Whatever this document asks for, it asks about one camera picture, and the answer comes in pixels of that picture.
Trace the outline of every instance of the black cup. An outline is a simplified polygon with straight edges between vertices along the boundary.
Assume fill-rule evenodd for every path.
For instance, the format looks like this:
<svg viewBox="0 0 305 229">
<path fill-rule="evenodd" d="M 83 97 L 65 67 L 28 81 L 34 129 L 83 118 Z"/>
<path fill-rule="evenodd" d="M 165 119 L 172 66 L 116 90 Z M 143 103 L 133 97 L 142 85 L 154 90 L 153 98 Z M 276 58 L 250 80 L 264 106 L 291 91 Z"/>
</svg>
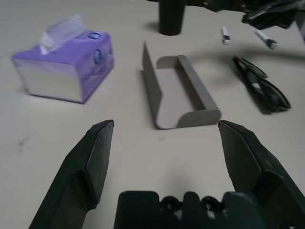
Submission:
<svg viewBox="0 0 305 229">
<path fill-rule="evenodd" d="M 181 33 L 186 0 L 159 0 L 159 32 L 167 36 Z"/>
</svg>

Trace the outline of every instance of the sunglasses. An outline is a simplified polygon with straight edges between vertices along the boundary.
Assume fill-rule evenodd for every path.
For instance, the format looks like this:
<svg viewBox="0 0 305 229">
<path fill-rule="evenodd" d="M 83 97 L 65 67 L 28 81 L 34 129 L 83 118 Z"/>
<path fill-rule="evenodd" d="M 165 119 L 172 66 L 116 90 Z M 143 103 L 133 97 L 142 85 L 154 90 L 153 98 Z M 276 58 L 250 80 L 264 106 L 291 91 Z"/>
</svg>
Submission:
<svg viewBox="0 0 305 229">
<path fill-rule="evenodd" d="M 266 80 L 268 76 L 262 70 L 238 56 L 235 56 L 233 61 L 249 92 L 258 98 L 264 107 L 272 112 L 287 111 L 291 108 L 284 94 Z"/>
</svg>

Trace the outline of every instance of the white table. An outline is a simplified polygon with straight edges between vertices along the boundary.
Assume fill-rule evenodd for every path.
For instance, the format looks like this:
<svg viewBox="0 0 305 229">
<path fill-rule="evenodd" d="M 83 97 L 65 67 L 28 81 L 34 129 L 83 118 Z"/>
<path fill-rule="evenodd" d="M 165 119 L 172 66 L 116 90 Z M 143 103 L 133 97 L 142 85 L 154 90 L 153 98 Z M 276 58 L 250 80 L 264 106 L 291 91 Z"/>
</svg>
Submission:
<svg viewBox="0 0 305 229">
<path fill-rule="evenodd" d="M 81 13 L 89 30 L 112 36 L 115 68 L 85 105 L 26 95 L 11 54 L 38 41 L 48 25 Z M 111 229 L 118 196 L 153 190 L 180 200 L 186 191 L 221 200 L 234 188 L 216 125 L 153 128 L 140 70 L 143 42 L 155 62 L 186 55 L 220 108 L 224 120 L 244 125 L 282 163 L 305 194 L 305 46 L 295 24 L 266 34 L 280 45 L 269 50 L 240 22 L 241 13 L 187 7 L 183 32 L 155 30 L 158 4 L 144 0 L 11 0 L 0 8 L 0 228 L 30 225 L 61 163 L 91 125 L 114 119 L 111 156 L 102 199 L 84 229 Z M 232 42 L 221 44 L 226 26 Z M 238 54 L 259 66 L 291 102 L 285 113 L 263 115 L 236 77 Z"/>
</svg>

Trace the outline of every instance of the white pen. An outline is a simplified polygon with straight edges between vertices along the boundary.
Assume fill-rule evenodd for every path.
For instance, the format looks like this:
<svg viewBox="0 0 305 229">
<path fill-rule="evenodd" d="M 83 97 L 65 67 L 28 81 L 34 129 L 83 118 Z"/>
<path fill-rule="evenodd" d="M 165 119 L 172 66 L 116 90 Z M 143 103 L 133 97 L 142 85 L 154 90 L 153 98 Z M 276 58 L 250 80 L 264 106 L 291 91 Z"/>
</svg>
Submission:
<svg viewBox="0 0 305 229">
<path fill-rule="evenodd" d="M 276 49 L 278 46 L 278 43 L 275 40 L 270 39 L 267 37 L 262 31 L 256 30 L 255 34 L 262 39 L 262 41 L 270 48 L 270 49 Z"/>
<path fill-rule="evenodd" d="M 224 45 L 228 45 L 229 42 L 230 42 L 230 40 L 231 40 L 231 38 L 230 38 L 230 36 L 228 35 L 227 28 L 226 28 L 226 27 L 223 27 L 223 28 L 221 29 L 221 33 L 222 33 L 222 36 L 223 36 L 223 38 L 222 38 L 223 44 L 224 44 Z"/>
</svg>

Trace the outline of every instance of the gray cardboard holder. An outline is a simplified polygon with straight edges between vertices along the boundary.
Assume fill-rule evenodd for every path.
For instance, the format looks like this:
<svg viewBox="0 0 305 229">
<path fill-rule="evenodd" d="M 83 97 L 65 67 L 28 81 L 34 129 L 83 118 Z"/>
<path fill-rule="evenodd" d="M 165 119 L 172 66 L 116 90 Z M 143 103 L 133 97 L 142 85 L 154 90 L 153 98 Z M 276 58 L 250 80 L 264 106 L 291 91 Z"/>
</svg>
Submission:
<svg viewBox="0 0 305 229">
<path fill-rule="evenodd" d="M 144 44 L 142 64 L 152 115 L 159 129 L 218 123 L 221 112 L 185 56 L 161 57 L 154 69 Z"/>
</svg>

